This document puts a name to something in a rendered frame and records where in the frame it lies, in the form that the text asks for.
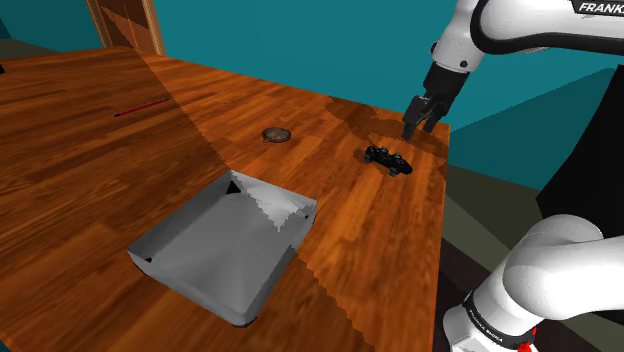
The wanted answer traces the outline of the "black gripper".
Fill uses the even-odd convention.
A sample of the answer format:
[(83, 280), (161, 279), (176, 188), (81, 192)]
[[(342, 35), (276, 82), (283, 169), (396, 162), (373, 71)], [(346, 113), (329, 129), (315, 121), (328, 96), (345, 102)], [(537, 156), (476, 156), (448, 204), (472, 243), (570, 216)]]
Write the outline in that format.
[(455, 72), (433, 63), (423, 82), (425, 97), (414, 96), (403, 115), (401, 137), (409, 141), (423, 120), (422, 130), (431, 133), (439, 120), (447, 115), (468, 77), (467, 72)]

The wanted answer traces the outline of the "black game controller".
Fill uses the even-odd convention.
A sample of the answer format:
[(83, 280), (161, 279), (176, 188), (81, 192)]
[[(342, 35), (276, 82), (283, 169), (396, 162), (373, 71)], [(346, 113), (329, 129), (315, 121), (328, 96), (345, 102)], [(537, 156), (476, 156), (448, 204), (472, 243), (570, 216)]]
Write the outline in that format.
[(386, 147), (371, 145), (364, 152), (364, 162), (375, 162), (388, 169), (388, 175), (394, 177), (398, 174), (411, 174), (412, 166), (399, 154), (390, 154)]

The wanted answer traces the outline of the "brown round pocket watch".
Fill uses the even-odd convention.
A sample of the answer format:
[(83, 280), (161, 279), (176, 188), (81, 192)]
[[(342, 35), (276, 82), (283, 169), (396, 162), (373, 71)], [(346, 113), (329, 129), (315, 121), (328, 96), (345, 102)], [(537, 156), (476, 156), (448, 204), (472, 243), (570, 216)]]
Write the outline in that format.
[(292, 133), (285, 128), (270, 127), (263, 130), (261, 136), (264, 143), (284, 143), (292, 138)]

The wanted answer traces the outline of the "grey open tray box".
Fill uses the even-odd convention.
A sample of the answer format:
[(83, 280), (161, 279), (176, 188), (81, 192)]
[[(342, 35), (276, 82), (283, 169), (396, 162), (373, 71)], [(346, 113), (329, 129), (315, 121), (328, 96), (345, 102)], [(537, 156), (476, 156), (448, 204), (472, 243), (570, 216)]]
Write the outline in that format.
[(234, 326), (258, 316), (317, 202), (228, 170), (128, 248), (134, 264)]

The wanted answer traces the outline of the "red pencil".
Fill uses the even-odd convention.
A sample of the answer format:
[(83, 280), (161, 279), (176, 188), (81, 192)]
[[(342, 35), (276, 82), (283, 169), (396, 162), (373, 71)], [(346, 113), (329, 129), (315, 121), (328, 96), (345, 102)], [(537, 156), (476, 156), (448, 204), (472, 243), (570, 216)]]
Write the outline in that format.
[(118, 113), (115, 113), (112, 117), (113, 118), (118, 118), (118, 117), (121, 117), (121, 116), (124, 116), (124, 115), (128, 115), (128, 114), (131, 114), (131, 113), (134, 113), (134, 112), (137, 112), (137, 111), (140, 111), (140, 110), (152, 107), (152, 106), (156, 106), (156, 105), (165, 103), (165, 102), (169, 101), (170, 99), (171, 98), (166, 97), (166, 98), (161, 98), (161, 99), (158, 99), (158, 100), (151, 101), (149, 103), (141, 104), (139, 106), (132, 107), (132, 108), (120, 111)]

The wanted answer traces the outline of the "brown wooden door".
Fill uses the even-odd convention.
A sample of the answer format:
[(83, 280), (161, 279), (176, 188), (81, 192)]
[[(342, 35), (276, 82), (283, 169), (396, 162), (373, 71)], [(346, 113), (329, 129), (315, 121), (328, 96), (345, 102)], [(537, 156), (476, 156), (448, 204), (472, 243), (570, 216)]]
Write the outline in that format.
[(85, 0), (104, 48), (128, 47), (164, 56), (154, 0)]

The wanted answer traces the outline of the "wooden table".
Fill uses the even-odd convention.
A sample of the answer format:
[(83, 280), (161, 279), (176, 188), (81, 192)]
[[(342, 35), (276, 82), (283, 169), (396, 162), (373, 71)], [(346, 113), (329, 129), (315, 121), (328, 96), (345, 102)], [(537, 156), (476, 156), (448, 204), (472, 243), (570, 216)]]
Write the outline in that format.
[[(0, 341), (13, 352), (432, 352), (447, 125), (406, 142), (396, 112), (123, 47), (4, 66)], [(270, 127), (292, 138), (264, 143)], [(371, 145), (413, 172), (365, 163)], [(246, 328), (127, 253), (231, 169), (318, 202)]]

